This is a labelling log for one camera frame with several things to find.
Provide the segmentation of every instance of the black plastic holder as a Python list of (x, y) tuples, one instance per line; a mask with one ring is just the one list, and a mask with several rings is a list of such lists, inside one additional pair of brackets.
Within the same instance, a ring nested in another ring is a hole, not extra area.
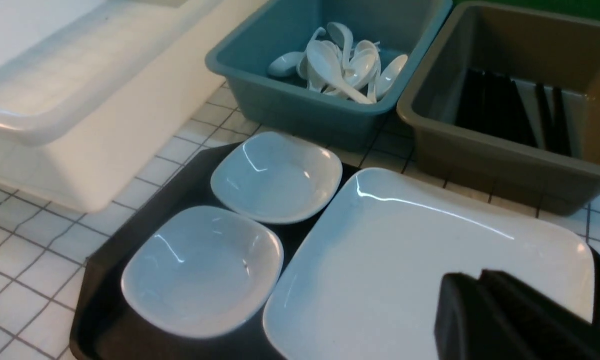
[[(126, 303), (120, 280), (133, 254), (166, 221), (197, 205), (226, 208), (211, 191), (215, 168), (239, 144), (202, 151), (87, 262), (71, 328), (71, 352), (78, 360), (283, 359), (262, 326), (263, 309), (233, 332), (206, 340), (178, 337), (144, 320)], [(359, 169), (343, 164), (339, 189)], [(284, 248), (282, 271), (322, 211), (291, 225), (268, 225)], [(594, 325), (600, 328), (600, 256), (595, 259)]]

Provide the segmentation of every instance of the blue plastic bin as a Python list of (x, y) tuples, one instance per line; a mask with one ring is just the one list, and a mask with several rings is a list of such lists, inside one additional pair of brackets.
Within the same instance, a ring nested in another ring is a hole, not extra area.
[[(451, 6), (451, 0), (271, 0), (206, 55), (206, 66), (227, 78), (248, 119), (341, 148), (359, 148), (394, 111)], [(350, 27), (356, 41), (380, 41), (383, 66), (399, 54), (409, 55), (377, 104), (308, 91), (299, 77), (267, 76), (272, 61), (303, 51), (316, 28), (330, 21)]]

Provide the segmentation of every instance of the brown plastic tub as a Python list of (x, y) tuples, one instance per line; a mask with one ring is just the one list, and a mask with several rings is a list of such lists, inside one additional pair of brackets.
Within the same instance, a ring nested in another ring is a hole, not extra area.
[[(470, 68), (515, 79), (534, 132), (540, 126), (532, 102), (535, 83), (562, 88), (572, 157), (543, 150), (542, 141), (532, 148), (454, 125)], [(426, 53), (397, 109), (414, 128), (422, 171), (572, 214), (600, 194), (600, 22), (462, 3)]]

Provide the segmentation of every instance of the green wall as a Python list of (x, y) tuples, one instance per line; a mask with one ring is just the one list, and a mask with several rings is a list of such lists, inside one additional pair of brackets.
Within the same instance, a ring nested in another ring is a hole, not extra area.
[[(461, 3), (466, 0), (454, 0)], [(494, 3), (515, 5), (556, 13), (600, 20), (600, 0), (489, 0)]]

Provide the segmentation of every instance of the ceramic spoon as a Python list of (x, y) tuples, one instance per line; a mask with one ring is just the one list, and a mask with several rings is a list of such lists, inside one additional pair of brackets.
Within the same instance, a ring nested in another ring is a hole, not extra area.
[(327, 84), (344, 92), (355, 102), (371, 104), (366, 96), (344, 81), (338, 57), (329, 46), (320, 41), (310, 41), (306, 47), (306, 54), (316, 74), (325, 80)]
[[(327, 24), (327, 30), (329, 35), (338, 44), (339, 47), (342, 48), (343, 54), (350, 54), (351, 48), (353, 48), (353, 33), (351, 30), (339, 22), (331, 22)], [(342, 57), (342, 68), (344, 70), (349, 69), (349, 57)]]
[[(353, 75), (345, 76), (344, 80), (347, 84), (351, 85), (354, 89), (362, 89), (365, 85), (375, 77), (377, 68), (377, 51), (369, 48), (362, 50), (351, 60), (351, 68), (354, 69)], [(331, 91), (325, 92), (327, 95), (339, 95), (341, 91), (332, 89)]]
[[(309, 40), (309, 43), (311, 41), (314, 41), (315, 39), (321, 36), (324, 36), (327, 33), (327, 31), (324, 29), (324, 27), (319, 27), (317, 28), (314, 32), (313, 32), (313, 36), (311, 36), (311, 39)], [(295, 71), (297, 71), (298, 76), (300, 78), (302, 78), (303, 80), (308, 80), (309, 78), (309, 74), (308, 74), (308, 69), (307, 69), (307, 59), (306, 59), (306, 49), (304, 50), (302, 59), (300, 59), (300, 61), (298, 61), (297, 66), (295, 67)]]
[(380, 52), (380, 41), (376, 41), (376, 42), (371, 42), (368, 41), (366, 39), (358, 42), (357, 44), (355, 44), (355, 48), (353, 49), (353, 54), (351, 55), (351, 57), (354, 57), (355, 55), (357, 55), (360, 51), (364, 50), (364, 49), (369, 49), (371, 48), (371, 44), (373, 45), (373, 48), (377, 51)]
[(380, 61), (380, 50), (377, 47), (378, 43), (372, 43), (366, 39), (360, 41), (355, 46), (354, 57), (363, 51), (370, 51), (373, 53), (375, 57), (375, 66), (371, 71), (370, 80), (368, 82), (369, 86), (366, 89), (366, 97), (371, 100), (373, 103), (377, 103), (377, 98), (375, 96), (375, 83), (380, 78), (380, 71), (382, 70), (382, 62)]
[(339, 46), (334, 44), (332, 41), (328, 41), (327, 39), (323, 40), (322, 43), (333, 50), (335, 55), (338, 57), (338, 61), (342, 61), (342, 50), (339, 48)]
[(302, 51), (291, 51), (286, 54), (278, 57), (273, 61), (266, 72), (277, 78), (284, 78), (286, 76), (291, 76), (295, 73), (295, 68), (300, 63), (300, 60), (304, 57), (304, 53)]
[(322, 92), (322, 89), (326, 86), (325, 80), (323, 80), (318, 73), (316, 73), (311, 63), (307, 65), (307, 75), (309, 79), (307, 80), (307, 89), (315, 92)]
[(399, 55), (387, 66), (380, 78), (375, 82), (375, 95), (378, 100), (381, 100), (386, 95), (387, 91), (391, 88), (395, 82), (395, 78), (400, 74), (404, 64), (407, 63), (409, 57), (405, 54)]

